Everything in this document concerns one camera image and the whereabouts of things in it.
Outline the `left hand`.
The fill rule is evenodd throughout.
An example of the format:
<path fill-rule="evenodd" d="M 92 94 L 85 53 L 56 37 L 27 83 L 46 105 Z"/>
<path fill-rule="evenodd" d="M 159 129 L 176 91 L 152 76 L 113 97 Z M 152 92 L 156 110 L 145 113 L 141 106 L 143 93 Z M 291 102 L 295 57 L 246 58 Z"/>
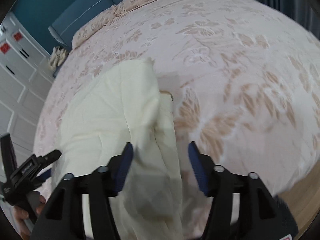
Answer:
<path fill-rule="evenodd" d="M 38 197 L 39 199 L 38 200 L 39 204 L 36 207 L 35 211 L 37 215 L 40 215 L 46 204 L 46 199 L 38 191 L 35 191 L 31 195 L 34 197 Z M 25 240 L 30 239 L 31 231 L 28 229 L 27 225 L 25 224 L 25 220 L 29 218 L 28 212 L 18 206 L 14 206 L 14 218 L 18 224 L 20 236 L 22 237 L 22 239 L 25 239 Z"/>

